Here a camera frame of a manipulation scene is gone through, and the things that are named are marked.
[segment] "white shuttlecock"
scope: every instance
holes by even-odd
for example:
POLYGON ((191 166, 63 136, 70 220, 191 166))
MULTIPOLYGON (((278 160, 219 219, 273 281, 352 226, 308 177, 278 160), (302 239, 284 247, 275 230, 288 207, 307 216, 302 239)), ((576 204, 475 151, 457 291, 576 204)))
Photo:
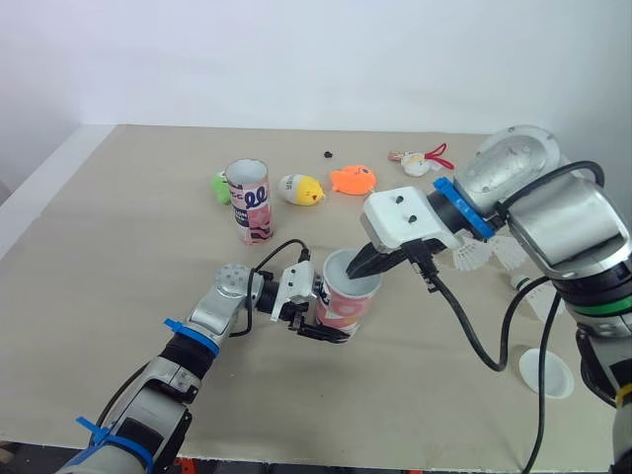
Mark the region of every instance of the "white shuttlecock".
POLYGON ((483 267, 492 257, 492 247, 478 240, 463 237, 465 243, 452 252, 454 267, 462 272, 471 272, 483 267))
MULTIPOLYGON (((514 275, 512 276, 511 284, 515 289, 520 291, 530 281, 531 279, 528 276, 514 275)), ((535 313, 535 316, 537 316, 537 319, 543 323, 546 322, 546 318, 549 315, 549 310, 551 309, 551 303, 553 302, 555 292, 555 287, 550 281, 547 281, 546 283, 542 283, 537 286, 524 297, 533 310, 533 313, 535 313)), ((555 316, 559 316, 564 311, 566 311, 566 305, 564 304, 564 301, 560 301, 560 305, 557 308, 555 316)))
POLYGON ((526 252, 514 237, 495 235, 489 241, 492 251, 507 270, 515 270, 526 260, 526 252))

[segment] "yellow duck toy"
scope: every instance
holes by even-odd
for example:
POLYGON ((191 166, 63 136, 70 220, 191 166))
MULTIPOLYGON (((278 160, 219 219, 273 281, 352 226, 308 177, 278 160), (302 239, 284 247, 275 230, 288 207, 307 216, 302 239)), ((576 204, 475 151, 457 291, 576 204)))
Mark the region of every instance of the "yellow duck toy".
POLYGON ((283 176, 278 182, 278 192, 285 200, 298 205, 312 205, 325 197, 318 180, 305 175, 283 176))

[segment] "pink and white can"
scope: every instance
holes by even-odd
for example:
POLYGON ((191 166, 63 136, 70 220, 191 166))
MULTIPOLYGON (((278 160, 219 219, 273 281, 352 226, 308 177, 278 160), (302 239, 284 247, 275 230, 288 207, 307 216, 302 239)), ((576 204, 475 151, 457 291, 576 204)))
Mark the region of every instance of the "pink and white can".
POLYGON ((226 167, 226 180, 241 240, 266 242, 274 233, 268 166, 260 160, 233 161, 226 167))
POLYGON ((316 319, 324 326, 352 336, 368 312, 382 285, 382 276, 349 279, 347 267, 358 250, 343 249, 331 254, 323 266, 323 293, 316 304, 316 319))

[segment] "cable connector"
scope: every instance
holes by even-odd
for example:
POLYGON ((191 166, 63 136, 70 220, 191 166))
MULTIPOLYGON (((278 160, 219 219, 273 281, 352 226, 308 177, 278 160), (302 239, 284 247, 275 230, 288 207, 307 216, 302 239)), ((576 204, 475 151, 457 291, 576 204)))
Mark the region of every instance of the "cable connector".
POLYGON ((308 248, 304 248, 300 251, 300 257, 298 257, 298 263, 309 261, 311 258, 310 252, 308 248))
POLYGON ((433 260, 433 253, 426 242, 422 239, 411 240, 402 244, 402 251, 413 268, 421 274, 428 287, 428 292, 434 293, 437 291, 438 288, 435 285, 434 276, 438 274, 438 269, 433 260))

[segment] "table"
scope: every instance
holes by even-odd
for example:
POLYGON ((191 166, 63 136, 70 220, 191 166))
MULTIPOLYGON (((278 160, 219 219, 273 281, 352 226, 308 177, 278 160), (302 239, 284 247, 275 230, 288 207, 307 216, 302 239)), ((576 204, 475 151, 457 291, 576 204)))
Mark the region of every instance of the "table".
MULTIPOLYGON (((483 138, 117 126, 83 164, 75 153, 78 171, 0 261, 0 438, 84 446, 87 433, 74 418, 97 417, 121 382, 171 337, 162 321, 187 315, 225 263, 254 265, 298 237, 322 268, 329 253, 366 242, 358 223, 362 197, 327 192, 311 207, 273 196, 275 237, 244 246, 235 239, 230 207, 216 203, 209 188, 212 174, 230 161, 265 160, 274 185, 289 173, 329 184, 329 171, 361 163, 375 171, 380 190, 416 185, 429 192, 439 174, 406 177, 387 152, 446 141, 446 156, 458 166, 483 138), (324 158, 325 151, 334 157, 324 158)), ((45 175, 38 179, 46 182, 45 175)), ((57 180, 61 187, 65 179, 57 180)), ((19 196, 13 208, 29 201, 29 193, 19 196)), ((5 234, 18 219, 13 214, 0 216, 5 234)), ((288 251, 270 268, 294 259, 288 251)), ((536 275, 533 267, 526 271, 536 275)), ((496 355, 514 295, 505 271, 492 261, 473 274, 447 266, 441 274, 496 355)), ((531 450, 537 414, 537 397, 517 375, 516 361, 539 344, 541 330, 520 308, 510 367, 492 372, 442 298, 401 265, 385 276, 348 344, 299 338, 257 315, 252 334, 227 341, 204 380, 182 454, 516 471, 531 450)), ((564 315, 550 348, 573 369, 576 387, 566 400, 547 401, 538 471, 604 470, 611 459, 613 411, 583 386, 574 335, 564 315)))

